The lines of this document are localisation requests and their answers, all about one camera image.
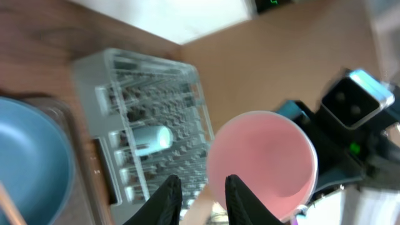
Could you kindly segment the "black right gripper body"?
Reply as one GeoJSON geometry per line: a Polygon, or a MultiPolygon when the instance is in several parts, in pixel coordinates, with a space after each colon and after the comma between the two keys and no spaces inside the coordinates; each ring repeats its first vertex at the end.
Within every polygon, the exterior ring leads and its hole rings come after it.
{"type": "Polygon", "coordinates": [[[399,146],[382,131],[368,126],[342,127],[322,109],[312,112],[302,101],[288,100],[276,112],[295,122],[317,154],[317,183],[312,200],[340,185],[399,190],[399,146]]]}

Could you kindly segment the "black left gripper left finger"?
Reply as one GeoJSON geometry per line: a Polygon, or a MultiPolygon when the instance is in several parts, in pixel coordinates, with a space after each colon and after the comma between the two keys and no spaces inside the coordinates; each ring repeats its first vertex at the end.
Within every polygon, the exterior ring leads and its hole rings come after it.
{"type": "Polygon", "coordinates": [[[178,225],[182,201],[181,180],[170,175],[124,225],[178,225]]]}

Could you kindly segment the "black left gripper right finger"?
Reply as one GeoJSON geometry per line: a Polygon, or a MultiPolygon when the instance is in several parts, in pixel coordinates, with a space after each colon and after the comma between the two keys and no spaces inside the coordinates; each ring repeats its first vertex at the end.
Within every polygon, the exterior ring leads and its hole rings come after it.
{"type": "Polygon", "coordinates": [[[284,225],[235,174],[225,180],[225,197],[229,225],[284,225]]]}

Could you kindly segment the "pink cup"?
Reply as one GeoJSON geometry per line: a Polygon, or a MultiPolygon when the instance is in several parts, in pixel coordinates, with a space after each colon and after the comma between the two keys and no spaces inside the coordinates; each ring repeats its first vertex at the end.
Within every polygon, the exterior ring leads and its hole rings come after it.
{"type": "Polygon", "coordinates": [[[206,173],[213,198],[226,208],[225,179],[235,174],[280,221],[306,204],[318,176],[316,150],[301,128],[270,111],[238,115],[216,133],[206,173]]]}

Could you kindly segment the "light blue cup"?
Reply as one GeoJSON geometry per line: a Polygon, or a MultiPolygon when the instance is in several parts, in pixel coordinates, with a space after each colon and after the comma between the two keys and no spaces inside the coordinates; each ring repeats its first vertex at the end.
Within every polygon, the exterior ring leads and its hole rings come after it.
{"type": "Polygon", "coordinates": [[[148,156],[170,148],[174,135],[166,126],[144,126],[132,130],[136,145],[136,155],[148,156]]]}

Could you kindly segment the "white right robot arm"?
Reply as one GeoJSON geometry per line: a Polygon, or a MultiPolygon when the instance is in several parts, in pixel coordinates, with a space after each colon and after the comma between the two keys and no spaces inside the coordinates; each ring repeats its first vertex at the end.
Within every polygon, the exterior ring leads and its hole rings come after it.
{"type": "Polygon", "coordinates": [[[317,185],[299,224],[398,223],[398,102],[353,130],[301,101],[286,101],[277,113],[299,125],[317,152],[317,185]]]}

